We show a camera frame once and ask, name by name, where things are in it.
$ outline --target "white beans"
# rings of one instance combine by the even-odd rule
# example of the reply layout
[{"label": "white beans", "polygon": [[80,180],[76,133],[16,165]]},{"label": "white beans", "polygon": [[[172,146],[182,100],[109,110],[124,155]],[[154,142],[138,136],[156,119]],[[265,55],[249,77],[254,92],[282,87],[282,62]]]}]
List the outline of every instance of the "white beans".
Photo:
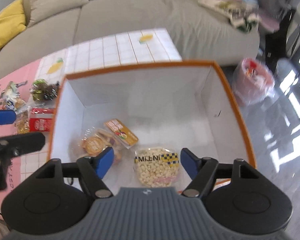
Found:
[{"label": "white beans", "polygon": [[136,171],[148,187],[170,187],[179,170],[178,154],[158,147],[136,152]]}]

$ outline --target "lemon print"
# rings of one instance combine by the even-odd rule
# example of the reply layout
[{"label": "lemon print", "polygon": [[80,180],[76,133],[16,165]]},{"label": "lemon print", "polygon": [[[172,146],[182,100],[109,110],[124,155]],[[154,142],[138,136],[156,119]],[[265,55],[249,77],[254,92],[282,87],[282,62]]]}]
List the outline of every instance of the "lemon print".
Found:
[{"label": "lemon print", "polygon": [[49,68],[47,74],[52,74],[52,73],[57,72],[62,67],[62,65],[63,65],[63,60],[61,58],[58,58],[57,63],[53,64]]},{"label": "lemon print", "polygon": [[153,34],[146,34],[139,39],[140,43],[147,42],[153,38]]}]

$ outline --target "box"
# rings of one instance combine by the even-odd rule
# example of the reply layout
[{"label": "box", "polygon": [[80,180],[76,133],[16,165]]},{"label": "box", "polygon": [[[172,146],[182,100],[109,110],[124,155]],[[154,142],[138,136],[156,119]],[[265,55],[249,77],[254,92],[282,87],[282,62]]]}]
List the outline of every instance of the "box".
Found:
[{"label": "box", "polygon": [[[198,157],[221,163],[236,158],[256,167],[244,121],[230,86],[213,61],[150,63],[67,75],[57,103],[50,158],[71,162],[74,145],[87,129],[119,119],[139,145],[187,147]],[[120,187],[141,187],[128,152],[103,178],[116,194]],[[176,190],[191,179],[181,167]]]}]

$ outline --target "glossy floor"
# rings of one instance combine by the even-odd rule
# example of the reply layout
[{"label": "glossy floor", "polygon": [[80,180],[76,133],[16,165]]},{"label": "glossy floor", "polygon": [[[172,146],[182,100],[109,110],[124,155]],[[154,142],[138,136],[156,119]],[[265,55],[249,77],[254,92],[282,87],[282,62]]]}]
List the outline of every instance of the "glossy floor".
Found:
[{"label": "glossy floor", "polygon": [[[233,69],[223,69],[232,82]],[[241,109],[258,170],[292,200],[287,233],[300,240],[300,80],[288,61],[278,64],[273,97]]]}]

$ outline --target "red snack bag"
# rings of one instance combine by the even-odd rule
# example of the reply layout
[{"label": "red snack bag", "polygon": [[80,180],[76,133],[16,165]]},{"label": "red snack bag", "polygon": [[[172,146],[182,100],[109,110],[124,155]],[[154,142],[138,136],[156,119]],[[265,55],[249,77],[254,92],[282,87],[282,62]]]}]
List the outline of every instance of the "red snack bag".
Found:
[{"label": "red snack bag", "polygon": [[29,118],[31,132],[49,132],[55,109],[32,108]]}]

